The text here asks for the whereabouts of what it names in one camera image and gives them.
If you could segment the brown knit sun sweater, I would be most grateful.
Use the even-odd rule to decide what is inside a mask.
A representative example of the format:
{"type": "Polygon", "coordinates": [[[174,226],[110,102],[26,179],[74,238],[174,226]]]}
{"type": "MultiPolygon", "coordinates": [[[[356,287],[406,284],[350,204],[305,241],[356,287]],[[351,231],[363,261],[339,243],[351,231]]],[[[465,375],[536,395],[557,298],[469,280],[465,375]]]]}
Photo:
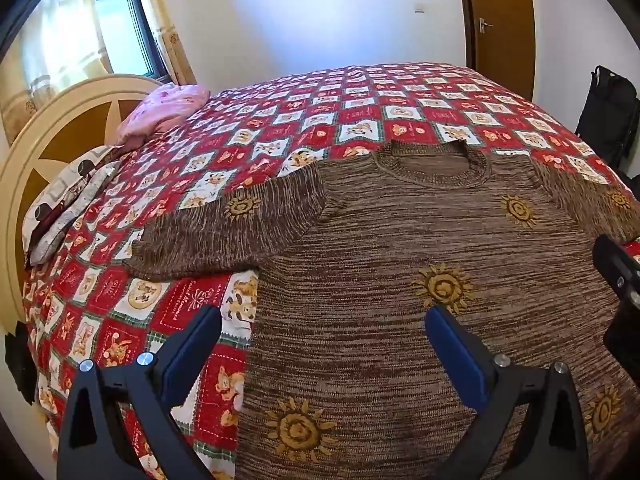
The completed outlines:
{"type": "Polygon", "coordinates": [[[639,393],[602,341],[617,299],[592,264],[639,205],[528,156],[390,142],[162,214],[137,278],[256,270],[240,479],[421,479],[472,418],[424,333],[443,306],[514,361],[565,362],[602,479],[639,432],[639,393]]]}

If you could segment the red patchwork bear bedspread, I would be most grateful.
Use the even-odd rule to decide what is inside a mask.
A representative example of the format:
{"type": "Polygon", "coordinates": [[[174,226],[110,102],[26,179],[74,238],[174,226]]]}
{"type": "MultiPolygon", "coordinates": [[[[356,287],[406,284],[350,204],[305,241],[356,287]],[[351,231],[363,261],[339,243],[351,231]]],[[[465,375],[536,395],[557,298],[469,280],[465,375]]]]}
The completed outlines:
{"type": "Polygon", "coordinates": [[[107,185],[35,266],[24,308],[38,370],[37,401],[53,445],[78,366],[157,351],[204,304],[222,330],[183,404],[172,411],[217,479],[239,479],[239,417],[252,326],[241,289],[256,270],[148,281],[127,261],[145,226],[314,162],[366,156],[390,142],[462,142],[627,192],[588,144],[537,105],[465,68],[349,66],[282,77],[213,96],[180,126],[119,159],[107,185]]]}

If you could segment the black object by headboard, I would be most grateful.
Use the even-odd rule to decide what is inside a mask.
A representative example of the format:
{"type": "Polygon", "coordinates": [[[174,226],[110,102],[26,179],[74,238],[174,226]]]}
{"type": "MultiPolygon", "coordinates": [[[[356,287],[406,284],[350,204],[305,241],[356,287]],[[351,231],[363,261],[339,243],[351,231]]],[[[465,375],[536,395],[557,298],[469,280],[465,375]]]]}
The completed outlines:
{"type": "Polygon", "coordinates": [[[37,390],[37,367],[28,348],[28,329],[25,323],[17,322],[14,333],[4,336],[6,355],[4,360],[16,388],[25,402],[34,404],[37,390]]]}

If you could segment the white patterned pillow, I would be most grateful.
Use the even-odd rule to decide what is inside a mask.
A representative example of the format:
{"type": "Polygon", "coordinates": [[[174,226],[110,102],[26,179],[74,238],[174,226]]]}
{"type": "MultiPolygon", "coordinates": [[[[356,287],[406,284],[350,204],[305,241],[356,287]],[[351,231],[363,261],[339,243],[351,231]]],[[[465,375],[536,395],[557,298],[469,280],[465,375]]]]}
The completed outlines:
{"type": "Polygon", "coordinates": [[[111,180],[123,145],[101,145],[69,162],[32,201],[22,222],[25,268],[46,262],[75,219],[111,180]]]}

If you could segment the black bag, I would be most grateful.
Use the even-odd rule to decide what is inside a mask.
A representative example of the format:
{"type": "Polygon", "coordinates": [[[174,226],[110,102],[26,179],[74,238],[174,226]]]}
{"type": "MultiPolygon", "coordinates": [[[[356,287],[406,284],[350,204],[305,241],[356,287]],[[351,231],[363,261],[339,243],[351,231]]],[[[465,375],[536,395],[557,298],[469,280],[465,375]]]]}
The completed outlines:
{"type": "Polygon", "coordinates": [[[613,170],[630,155],[639,125],[639,99],[630,80],[598,65],[575,130],[613,170]]]}

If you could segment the cream wooden headboard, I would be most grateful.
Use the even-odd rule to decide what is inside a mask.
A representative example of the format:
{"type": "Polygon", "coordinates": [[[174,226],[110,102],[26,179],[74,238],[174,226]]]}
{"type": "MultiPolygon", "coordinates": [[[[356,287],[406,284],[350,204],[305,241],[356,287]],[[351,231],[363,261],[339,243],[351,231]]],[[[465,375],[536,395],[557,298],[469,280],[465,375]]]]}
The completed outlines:
{"type": "Polygon", "coordinates": [[[79,155],[111,141],[120,122],[160,83],[136,75],[81,81],[37,112],[1,163],[1,326],[25,319],[22,222],[32,201],[79,155]]]}

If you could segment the pink pillow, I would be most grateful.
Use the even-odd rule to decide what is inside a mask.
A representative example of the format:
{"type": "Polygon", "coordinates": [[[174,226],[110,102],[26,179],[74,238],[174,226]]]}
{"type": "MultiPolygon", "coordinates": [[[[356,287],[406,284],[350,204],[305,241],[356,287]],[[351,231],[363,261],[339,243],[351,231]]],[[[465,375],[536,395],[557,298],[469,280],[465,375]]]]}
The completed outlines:
{"type": "Polygon", "coordinates": [[[201,84],[163,84],[120,123],[111,144],[138,148],[145,141],[181,125],[200,110],[209,97],[210,91],[201,84]]]}

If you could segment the cream patterned curtain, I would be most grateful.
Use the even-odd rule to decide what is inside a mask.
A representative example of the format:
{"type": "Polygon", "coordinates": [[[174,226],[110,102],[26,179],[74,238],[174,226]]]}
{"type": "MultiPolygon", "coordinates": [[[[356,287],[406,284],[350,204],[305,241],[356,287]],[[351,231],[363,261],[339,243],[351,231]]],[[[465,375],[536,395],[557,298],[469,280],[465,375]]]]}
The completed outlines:
{"type": "Polygon", "coordinates": [[[168,76],[174,84],[196,84],[180,36],[169,16],[165,0],[141,0],[142,8],[168,76]]]}

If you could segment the brown wooden door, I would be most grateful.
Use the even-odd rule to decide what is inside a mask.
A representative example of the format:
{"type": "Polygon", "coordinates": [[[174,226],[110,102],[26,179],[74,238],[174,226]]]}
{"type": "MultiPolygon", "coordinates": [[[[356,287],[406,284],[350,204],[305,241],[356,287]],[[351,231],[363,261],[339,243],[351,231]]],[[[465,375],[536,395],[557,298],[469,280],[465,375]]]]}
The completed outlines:
{"type": "Polygon", "coordinates": [[[466,62],[525,99],[533,97],[536,63],[533,0],[462,0],[466,62]],[[478,30],[478,19],[494,27],[478,30]]]}

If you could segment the window with dark frame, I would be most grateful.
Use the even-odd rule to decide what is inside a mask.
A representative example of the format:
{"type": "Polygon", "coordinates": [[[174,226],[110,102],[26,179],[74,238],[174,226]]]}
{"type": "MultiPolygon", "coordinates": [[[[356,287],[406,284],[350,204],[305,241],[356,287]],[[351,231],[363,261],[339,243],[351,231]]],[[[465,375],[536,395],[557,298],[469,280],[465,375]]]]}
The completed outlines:
{"type": "Polygon", "coordinates": [[[96,0],[96,12],[115,74],[168,77],[141,0],[96,0]]]}

